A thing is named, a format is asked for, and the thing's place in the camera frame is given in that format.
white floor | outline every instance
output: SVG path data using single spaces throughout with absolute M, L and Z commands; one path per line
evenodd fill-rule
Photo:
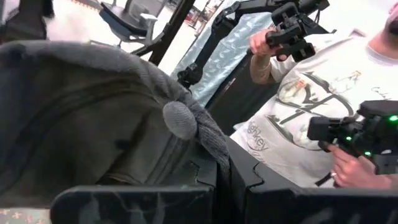
M 19 0 L 5 0 L 8 10 L 17 6 Z M 111 32 L 98 11 L 79 5 L 72 0 L 53 0 L 55 18 L 47 19 L 47 33 L 50 40 L 67 40 L 87 42 L 95 40 L 106 44 L 118 44 L 119 39 Z M 124 7 L 126 0 L 118 0 L 117 5 Z M 158 16 L 155 25 L 154 35 L 157 36 L 165 27 L 172 16 L 172 11 L 165 7 Z M 195 30 L 185 23 L 181 26 L 178 34 L 174 38 L 159 68 L 165 73 L 171 74 L 175 66 L 179 63 L 185 52 L 195 40 Z M 131 52 L 142 47 L 141 44 L 123 43 L 122 49 Z

gray felt cover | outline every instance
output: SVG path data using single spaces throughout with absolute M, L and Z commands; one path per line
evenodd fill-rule
M 20 41 L 0 47 L 0 71 L 0 207 L 46 207 L 61 191 L 94 184 L 109 170 L 127 174 L 130 184 L 156 184 L 161 174 L 151 172 L 159 159 L 139 158 L 164 148 L 182 152 L 187 141 L 198 141 L 228 180 L 224 135 L 208 112 L 135 55 Z M 119 138 L 131 144 L 115 149 Z

man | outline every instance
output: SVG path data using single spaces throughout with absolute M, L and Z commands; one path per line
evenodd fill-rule
M 342 187 L 388 189 L 393 176 L 374 175 L 371 163 L 336 146 L 307 138 L 312 116 L 355 116 L 364 100 L 398 100 L 398 2 L 385 28 L 371 40 L 357 35 L 310 35 L 317 54 L 295 63 L 266 45 L 263 30 L 251 37 L 251 77 L 254 82 L 280 82 L 271 98 L 231 138 L 256 159 L 302 187 L 314 187 L 331 172 Z

gray fabric ball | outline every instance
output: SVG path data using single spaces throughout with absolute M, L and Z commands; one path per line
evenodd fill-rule
M 181 102 L 168 102 L 163 107 L 163 118 L 169 130 L 180 139 L 192 139 L 198 131 L 195 116 Z

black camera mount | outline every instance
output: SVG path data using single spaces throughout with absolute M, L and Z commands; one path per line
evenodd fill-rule
M 354 157 L 370 158 L 376 165 L 376 174 L 397 173 L 398 101 L 365 101 L 357 114 L 364 119 L 312 117 L 307 136 L 337 144 Z
M 280 51 L 279 53 L 293 54 L 297 59 L 303 55 L 310 55 L 310 47 L 306 45 L 306 42 L 303 43 L 301 40 L 306 35 L 305 26 L 313 27 L 316 26 L 316 23 L 310 19 L 304 19 L 303 15 L 311 14 L 316 10 L 324 10 L 328 6 L 329 2 L 327 0 L 236 1 L 232 6 L 223 9 L 216 16 L 211 26 L 211 35 L 205 46 L 203 46 L 197 59 L 192 64 L 185 70 L 177 73 L 178 82 L 186 89 L 189 89 L 191 85 L 195 85 L 201 80 L 203 67 L 216 49 L 218 43 L 221 39 L 229 35 L 239 23 L 240 18 L 245 14 L 275 11 L 276 13 L 273 13 L 272 20 L 278 22 L 276 25 L 279 26 L 280 34 L 274 33 L 269 37 L 272 44 L 283 43 L 288 45 L 284 51 Z M 235 13 L 234 19 L 228 18 L 227 16 L 232 13 Z

